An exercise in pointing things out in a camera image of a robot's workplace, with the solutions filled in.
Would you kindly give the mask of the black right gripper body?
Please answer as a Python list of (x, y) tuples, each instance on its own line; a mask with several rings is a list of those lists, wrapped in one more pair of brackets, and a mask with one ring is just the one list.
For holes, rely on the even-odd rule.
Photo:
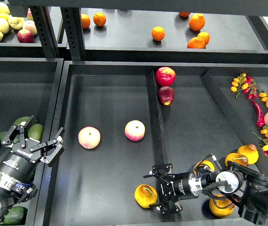
[(201, 182), (193, 172), (167, 174), (159, 177), (161, 202), (178, 202), (179, 200), (196, 199), (201, 194)]

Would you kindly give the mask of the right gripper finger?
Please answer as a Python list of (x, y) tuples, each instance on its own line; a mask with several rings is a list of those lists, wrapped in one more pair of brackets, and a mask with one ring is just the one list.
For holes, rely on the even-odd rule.
[(165, 178), (168, 174), (172, 173), (172, 169), (172, 164), (153, 165), (149, 173), (144, 175), (143, 178), (155, 177), (158, 180), (166, 181)]
[(180, 205), (179, 201), (173, 202), (171, 200), (151, 203), (149, 204), (149, 207), (156, 208), (162, 214), (176, 214), (183, 210), (183, 207)]

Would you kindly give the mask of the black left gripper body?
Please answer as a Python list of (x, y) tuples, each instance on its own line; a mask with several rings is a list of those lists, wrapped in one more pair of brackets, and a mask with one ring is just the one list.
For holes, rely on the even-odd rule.
[(11, 152), (0, 163), (0, 174), (6, 174), (24, 184), (30, 180), (42, 157), (41, 149), (30, 152), (35, 146), (40, 145), (38, 141), (27, 138), (25, 145), (26, 147), (22, 148), (21, 142), (14, 144)]

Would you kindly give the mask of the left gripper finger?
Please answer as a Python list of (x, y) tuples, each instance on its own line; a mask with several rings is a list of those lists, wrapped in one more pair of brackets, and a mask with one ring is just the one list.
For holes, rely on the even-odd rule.
[[(34, 118), (36, 118), (36, 116), (34, 115), (31, 115), (30, 116), (31, 119), (30, 121), (28, 121), (28, 123), (30, 123)], [(17, 134), (20, 135), (20, 147), (21, 148), (26, 148), (26, 139), (28, 138), (28, 131), (29, 131), (30, 128), (27, 128), (25, 125), (19, 125), (19, 126), (16, 126), (16, 125), (12, 125), (9, 130), (8, 130), (8, 133), (6, 134), (6, 136), (3, 138), (1, 144), (6, 146), (6, 147), (13, 147), (14, 144), (16, 143), (13, 143), (15, 137)]]
[(53, 166), (64, 151), (63, 134), (64, 128), (61, 127), (53, 139), (31, 147), (30, 153), (32, 156), (30, 157), (30, 162), (42, 162), (47, 166)]

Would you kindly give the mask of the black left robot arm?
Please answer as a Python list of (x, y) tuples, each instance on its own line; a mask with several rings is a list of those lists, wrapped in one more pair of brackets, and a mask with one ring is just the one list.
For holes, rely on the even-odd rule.
[(52, 167), (64, 151), (64, 128), (60, 128), (53, 139), (42, 143), (29, 135), (36, 124), (34, 115), (14, 123), (1, 140), (10, 152), (0, 163), (0, 225), (13, 206), (36, 195), (38, 190), (30, 178), (38, 163)]

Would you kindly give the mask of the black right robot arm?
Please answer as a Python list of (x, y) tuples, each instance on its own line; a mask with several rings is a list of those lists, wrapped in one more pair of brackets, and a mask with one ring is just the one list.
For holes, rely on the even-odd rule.
[(163, 215), (183, 210), (182, 200), (192, 200), (206, 195), (217, 201), (229, 200), (238, 207), (241, 218), (255, 224), (268, 224), (268, 177), (234, 161), (228, 161), (223, 168), (213, 154), (217, 169), (213, 170), (204, 160), (197, 163), (193, 172), (174, 174), (172, 164), (152, 166), (147, 178), (155, 177), (159, 184), (159, 200), (149, 206), (157, 208)]

